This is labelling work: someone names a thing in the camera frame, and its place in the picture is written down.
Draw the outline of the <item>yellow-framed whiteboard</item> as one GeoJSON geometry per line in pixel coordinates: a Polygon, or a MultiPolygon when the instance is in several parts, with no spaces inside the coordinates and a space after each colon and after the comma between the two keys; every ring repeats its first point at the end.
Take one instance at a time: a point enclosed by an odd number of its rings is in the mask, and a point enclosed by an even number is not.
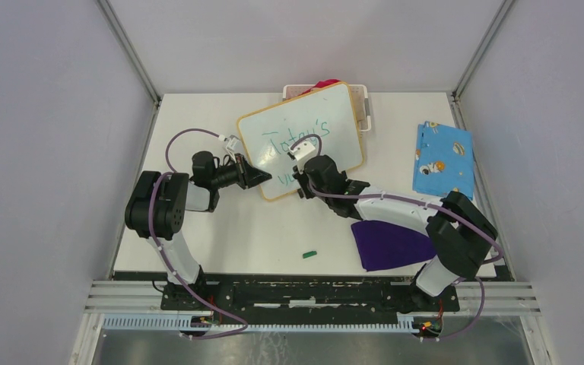
{"type": "Polygon", "coordinates": [[[358,168],[365,161],[351,90],[344,82],[244,115],[236,126],[250,164],[271,174],[259,185],[267,201],[299,188],[287,152],[302,137],[313,145],[320,139],[321,153],[340,170],[358,168]]]}

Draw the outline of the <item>green marker cap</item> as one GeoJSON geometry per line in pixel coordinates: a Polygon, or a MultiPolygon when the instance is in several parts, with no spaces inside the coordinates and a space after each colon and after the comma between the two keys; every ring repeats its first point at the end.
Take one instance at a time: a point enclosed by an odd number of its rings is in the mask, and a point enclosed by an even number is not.
{"type": "Polygon", "coordinates": [[[311,257],[313,257],[313,256],[316,256],[317,254],[318,254],[318,252],[317,252],[317,251],[315,251],[315,250],[313,250],[313,251],[308,251],[308,252],[305,252],[304,254],[302,254],[302,258],[303,258],[303,259],[308,259],[308,258],[311,258],[311,257]]]}

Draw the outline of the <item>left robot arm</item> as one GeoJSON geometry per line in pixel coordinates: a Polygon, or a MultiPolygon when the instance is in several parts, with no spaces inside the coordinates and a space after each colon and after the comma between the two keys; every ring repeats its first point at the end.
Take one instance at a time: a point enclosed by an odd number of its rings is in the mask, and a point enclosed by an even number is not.
{"type": "Polygon", "coordinates": [[[186,212],[212,213],[221,189],[251,189],[270,179],[270,173],[252,166],[240,153],[221,160],[209,151],[192,156],[191,175],[145,170],[139,176],[125,208],[125,225],[153,247],[167,270],[167,281],[182,286],[179,299],[189,309],[201,309],[208,302],[208,289],[202,284],[202,266],[184,237],[186,212]]]}

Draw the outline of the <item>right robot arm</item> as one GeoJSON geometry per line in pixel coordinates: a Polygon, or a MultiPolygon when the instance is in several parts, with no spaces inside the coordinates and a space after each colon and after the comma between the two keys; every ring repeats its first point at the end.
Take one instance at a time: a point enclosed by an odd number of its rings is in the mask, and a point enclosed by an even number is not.
{"type": "Polygon", "coordinates": [[[497,247],[496,227],[460,192],[439,202],[393,195],[368,182],[350,179],[327,155],[295,157],[293,176],[303,198],[320,198],[340,217],[376,221],[412,232],[433,244],[434,257],[409,289],[409,301],[419,310],[435,305],[451,284],[476,277],[497,247]]]}

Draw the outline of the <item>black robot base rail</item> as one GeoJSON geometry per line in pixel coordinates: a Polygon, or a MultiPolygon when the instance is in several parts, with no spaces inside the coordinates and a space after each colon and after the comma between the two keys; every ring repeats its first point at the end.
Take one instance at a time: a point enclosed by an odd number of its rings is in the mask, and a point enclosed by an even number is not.
{"type": "Polygon", "coordinates": [[[454,287],[430,297],[409,277],[207,273],[194,291],[224,310],[224,325],[232,315],[250,325],[395,324],[399,314],[460,309],[454,287]]]}

